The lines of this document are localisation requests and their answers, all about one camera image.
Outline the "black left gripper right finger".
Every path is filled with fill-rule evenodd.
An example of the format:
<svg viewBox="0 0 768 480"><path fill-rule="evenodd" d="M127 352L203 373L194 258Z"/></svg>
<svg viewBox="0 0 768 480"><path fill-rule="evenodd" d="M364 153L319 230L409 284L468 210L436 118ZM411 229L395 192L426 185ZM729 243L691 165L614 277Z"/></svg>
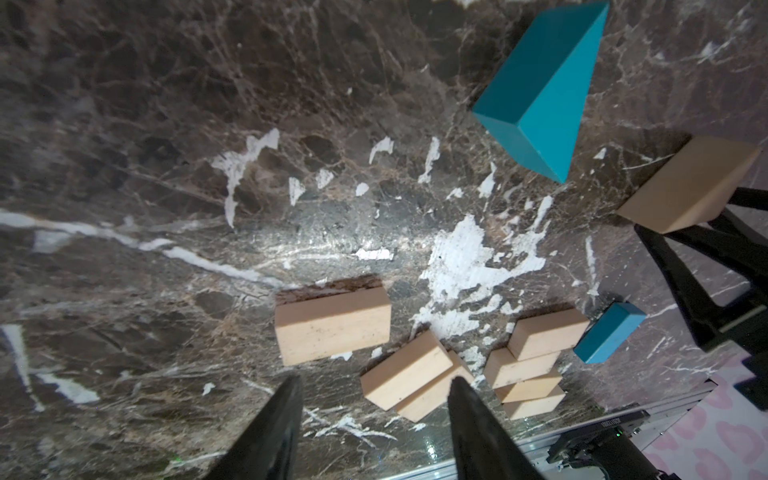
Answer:
<svg viewBox="0 0 768 480"><path fill-rule="evenodd" d="M463 377L452 380L448 410L458 479L543 479Z"/></svg>

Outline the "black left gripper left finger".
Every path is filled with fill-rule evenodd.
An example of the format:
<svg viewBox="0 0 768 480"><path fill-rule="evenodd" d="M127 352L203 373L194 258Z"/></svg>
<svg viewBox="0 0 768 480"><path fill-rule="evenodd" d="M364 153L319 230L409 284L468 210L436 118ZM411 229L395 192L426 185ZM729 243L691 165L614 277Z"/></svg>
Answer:
<svg viewBox="0 0 768 480"><path fill-rule="evenodd" d="M291 376L204 479L292 479L302 411L302 382Z"/></svg>

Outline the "natural wooden rectangular block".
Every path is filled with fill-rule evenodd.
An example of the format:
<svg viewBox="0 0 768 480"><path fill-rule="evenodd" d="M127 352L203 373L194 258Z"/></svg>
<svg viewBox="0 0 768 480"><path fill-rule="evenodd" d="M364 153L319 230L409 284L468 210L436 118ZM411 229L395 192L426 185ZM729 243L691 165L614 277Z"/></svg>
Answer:
<svg viewBox="0 0 768 480"><path fill-rule="evenodd" d="M283 364L294 366L384 344L392 306L382 287L284 304L275 331Z"/></svg>

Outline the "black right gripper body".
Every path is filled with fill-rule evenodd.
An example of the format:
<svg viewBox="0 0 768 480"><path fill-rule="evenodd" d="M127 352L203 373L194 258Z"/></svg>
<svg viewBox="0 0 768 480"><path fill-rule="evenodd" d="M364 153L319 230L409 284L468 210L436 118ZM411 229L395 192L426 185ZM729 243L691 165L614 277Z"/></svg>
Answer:
<svg viewBox="0 0 768 480"><path fill-rule="evenodd" d="M726 305L715 304L710 323L715 344L730 340L748 353L742 364L753 374L734 385L758 410L767 410L767 294L749 288Z"/></svg>

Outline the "teal triangular wooden block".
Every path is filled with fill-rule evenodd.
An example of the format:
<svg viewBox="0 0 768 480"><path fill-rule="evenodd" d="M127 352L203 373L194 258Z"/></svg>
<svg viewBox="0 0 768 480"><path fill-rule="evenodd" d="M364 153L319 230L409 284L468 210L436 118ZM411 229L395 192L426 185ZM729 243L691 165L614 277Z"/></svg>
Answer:
<svg viewBox="0 0 768 480"><path fill-rule="evenodd" d="M564 183L610 3L541 12L472 113L519 165Z"/></svg>

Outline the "natural wooden triangle block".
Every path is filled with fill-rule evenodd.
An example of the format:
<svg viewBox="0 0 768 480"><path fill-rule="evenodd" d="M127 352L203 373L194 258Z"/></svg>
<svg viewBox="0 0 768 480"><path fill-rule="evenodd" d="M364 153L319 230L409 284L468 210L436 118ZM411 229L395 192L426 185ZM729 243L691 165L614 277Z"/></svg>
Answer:
<svg viewBox="0 0 768 480"><path fill-rule="evenodd" d="M692 138L617 214L660 234L715 219L761 152L746 142Z"/></svg>

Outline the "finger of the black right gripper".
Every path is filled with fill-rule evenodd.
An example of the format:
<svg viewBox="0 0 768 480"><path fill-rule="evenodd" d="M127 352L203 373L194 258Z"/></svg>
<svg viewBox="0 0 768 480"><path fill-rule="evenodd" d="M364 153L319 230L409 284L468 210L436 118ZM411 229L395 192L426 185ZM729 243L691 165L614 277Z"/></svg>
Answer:
<svg viewBox="0 0 768 480"><path fill-rule="evenodd" d="M767 191L738 187L721 213L708 222L673 231L666 237L735 271L756 288L767 287L767 238L749 227L727 206L767 211Z"/></svg>
<svg viewBox="0 0 768 480"><path fill-rule="evenodd" d="M702 351L712 351L724 343L726 338L714 324L722 308L712 300L663 235L639 224L634 225L634 230L666 280L694 343Z"/></svg>

